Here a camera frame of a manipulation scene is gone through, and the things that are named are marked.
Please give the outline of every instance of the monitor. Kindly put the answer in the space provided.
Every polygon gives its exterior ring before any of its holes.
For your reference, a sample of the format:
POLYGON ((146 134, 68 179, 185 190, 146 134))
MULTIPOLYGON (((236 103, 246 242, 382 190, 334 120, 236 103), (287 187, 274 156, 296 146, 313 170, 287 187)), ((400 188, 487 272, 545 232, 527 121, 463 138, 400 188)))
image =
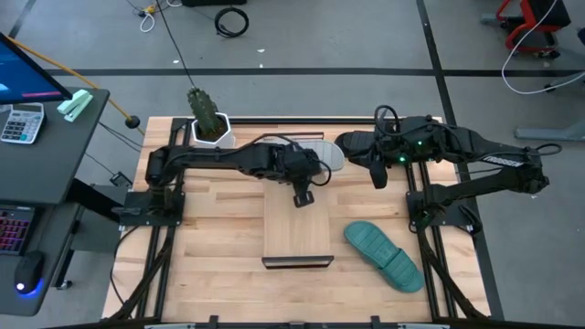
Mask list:
POLYGON ((70 92, 0 33, 0 104, 70 99, 70 92))

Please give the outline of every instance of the wooden table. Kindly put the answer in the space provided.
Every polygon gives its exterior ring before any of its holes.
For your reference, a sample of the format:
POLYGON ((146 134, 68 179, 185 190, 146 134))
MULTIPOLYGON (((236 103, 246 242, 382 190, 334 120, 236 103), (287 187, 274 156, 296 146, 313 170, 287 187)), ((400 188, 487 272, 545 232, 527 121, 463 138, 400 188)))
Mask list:
MULTIPOLYGON (((172 119, 150 118, 135 190, 147 188, 144 171, 148 154, 167 145, 172 119)), ((323 132, 326 140, 333 141, 343 132, 372 129, 372 124, 238 124, 234 133, 238 145, 242 145, 262 133, 323 132)), ((432 183, 457 182, 450 163, 429 163, 428 168, 432 183)), ((417 185, 422 186, 418 169, 415 172, 417 185)), ((347 162, 344 169, 334 173, 331 183, 322 187, 326 199, 316 200, 328 205, 333 263, 327 269, 266 270, 261 263, 263 181, 236 171, 187 170, 185 217, 176 232, 163 320, 207 322, 210 315, 218 315, 221 322, 230 323, 368 323, 371 315, 379 315, 382 322, 429 321, 425 290, 402 293, 392 289, 360 259, 342 233, 355 220, 371 221, 421 270, 417 238, 407 227, 404 168, 388 170, 388 180, 385 189, 376 190, 367 169, 347 162)), ((142 279, 150 232, 151 228, 138 228, 120 247, 113 279, 123 298, 142 279)), ((441 233, 453 279, 475 307, 488 314, 471 237, 453 227, 443 227, 441 233)), ((436 275, 435 286, 441 315, 446 315, 436 275)), ((147 315, 153 310, 157 285, 153 287, 147 315)), ((110 287, 103 316, 119 307, 110 287)))

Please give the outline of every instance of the green slide sandal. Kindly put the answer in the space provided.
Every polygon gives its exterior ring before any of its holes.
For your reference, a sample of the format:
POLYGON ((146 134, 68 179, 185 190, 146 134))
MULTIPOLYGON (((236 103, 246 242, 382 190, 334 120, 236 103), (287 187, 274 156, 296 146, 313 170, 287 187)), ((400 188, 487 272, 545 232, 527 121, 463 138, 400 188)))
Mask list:
POLYGON ((346 226, 344 235, 395 289, 417 292, 424 285, 422 274, 406 252, 397 248, 376 225, 355 221, 346 226))

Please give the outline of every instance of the gray floor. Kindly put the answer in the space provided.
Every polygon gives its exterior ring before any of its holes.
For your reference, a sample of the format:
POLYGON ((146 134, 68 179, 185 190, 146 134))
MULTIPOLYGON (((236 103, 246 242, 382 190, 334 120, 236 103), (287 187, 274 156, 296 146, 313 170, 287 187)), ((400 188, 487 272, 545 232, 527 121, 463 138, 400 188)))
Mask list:
MULTIPOLYGON (((0 2, 0 31, 8 33, 24 0, 0 2)), ((133 0, 148 5, 147 0, 133 0)), ((426 0, 432 31, 444 69, 500 69, 505 36, 478 23, 499 0, 426 0)), ((574 24, 558 34, 562 47, 585 53, 575 28, 585 26, 580 0, 565 0, 574 24)), ((188 67, 225 68, 391 68, 431 69, 431 60, 413 0, 250 0, 244 37, 226 40, 205 16, 216 7, 171 8, 166 17, 188 67)), ((153 32, 143 34, 140 19, 123 0, 37 0, 17 38, 74 69, 180 69, 178 56, 160 16, 153 32)), ((571 57, 546 62, 514 58, 510 69, 583 69, 571 57)), ((109 89, 125 110, 146 125, 152 115, 189 114, 186 77, 90 77, 109 89)), ((67 86, 83 86, 58 77, 67 86)), ((434 77, 376 75, 194 76, 219 108, 230 115, 370 115, 380 103, 401 115, 443 115, 434 77)), ((517 126, 562 127, 585 119, 582 85, 554 94, 520 96, 499 78, 447 78, 457 122, 485 138, 518 145, 517 126)), ((511 79, 534 90, 543 78, 511 79)), ((108 106, 101 119, 124 130, 121 115, 108 106)), ((551 186, 537 196, 502 192, 478 198, 505 318, 554 324, 585 324, 585 259, 580 175, 585 145, 564 143, 563 154, 544 159, 551 186)), ((133 177, 137 154, 98 128, 88 154, 113 171, 133 177)), ((472 165, 472 169, 481 167, 472 165)), ((85 158, 78 176, 106 184, 110 174, 85 158)), ((2 327, 38 328, 96 321, 107 287, 112 256, 81 253, 67 292, 51 291, 38 316, 0 315, 2 327)))

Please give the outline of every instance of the potted plant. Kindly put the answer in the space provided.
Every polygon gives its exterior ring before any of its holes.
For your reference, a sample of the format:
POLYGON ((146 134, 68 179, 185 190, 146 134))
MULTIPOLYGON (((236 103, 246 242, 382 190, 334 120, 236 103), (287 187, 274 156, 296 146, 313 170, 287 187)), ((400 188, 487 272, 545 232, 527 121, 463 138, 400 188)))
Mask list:
POLYGON ((195 120, 191 131, 198 147, 231 148, 236 143, 227 114, 219 113, 218 106, 206 92, 192 88, 187 93, 195 120))

